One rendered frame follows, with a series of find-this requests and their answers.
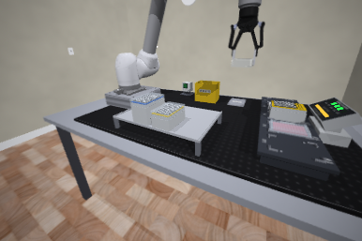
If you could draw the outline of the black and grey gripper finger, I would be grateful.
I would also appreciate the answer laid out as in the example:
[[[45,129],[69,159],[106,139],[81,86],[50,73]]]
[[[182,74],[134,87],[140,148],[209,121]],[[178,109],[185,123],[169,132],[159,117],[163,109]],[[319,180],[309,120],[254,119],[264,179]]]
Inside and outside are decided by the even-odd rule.
[[[254,47],[255,49],[257,50],[254,50],[254,55],[253,55],[253,63],[252,65],[255,65],[255,59],[257,57],[257,54],[258,54],[258,49],[259,48],[262,48],[263,47],[263,44],[264,44],[264,25],[265,25],[265,22],[258,22],[259,24],[259,27],[260,27],[260,45],[257,44],[257,40],[256,40],[256,37],[255,37],[255,33],[254,33],[254,29],[252,27],[252,23],[249,23],[249,30],[251,32],[251,36],[252,36],[252,39],[253,39],[253,43],[254,43]]]
[[[241,38],[241,36],[243,34],[242,31],[243,31],[243,29],[245,27],[245,24],[242,23],[242,26],[241,26],[241,28],[239,30],[239,33],[238,33],[237,38],[236,38],[236,40],[234,42],[234,45],[233,45],[232,43],[234,41],[234,31],[235,31],[236,27],[237,27],[237,24],[231,25],[231,30],[232,31],[231,31],[230,41],[229,41],[229,46],[228,46],[228,48],[232,49],[232,58],[233,59],[235,59],[235,48],[236,48],[235,46],[238,44],[239,39]]]

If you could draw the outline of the pink and pale blue well plate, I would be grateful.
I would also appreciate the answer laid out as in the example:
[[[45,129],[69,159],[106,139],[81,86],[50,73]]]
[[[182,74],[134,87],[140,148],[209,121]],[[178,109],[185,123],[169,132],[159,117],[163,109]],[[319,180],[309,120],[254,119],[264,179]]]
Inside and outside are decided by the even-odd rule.
[[[269,128],[270,130],[274,130],[277,133],[288,134],[302,138],[312,138],[307,125],[270,119]]]

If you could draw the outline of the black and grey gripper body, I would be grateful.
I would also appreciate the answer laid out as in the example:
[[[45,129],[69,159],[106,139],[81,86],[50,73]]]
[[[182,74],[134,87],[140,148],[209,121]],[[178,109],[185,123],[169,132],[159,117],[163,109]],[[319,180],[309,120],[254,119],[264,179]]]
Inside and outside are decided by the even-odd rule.
[[[245,24],[245,27],[242,31],[243,33],[250,32],[249,23],[252,23],[253,29],[257,26],[257,24],[259,22],[258,21],[258,12],[259,12],[258,7],[245,7],[245,8],[241,8],[239,10],[239,20],[238,20],[237,26],[240,29],[242,26],[242,23]]]

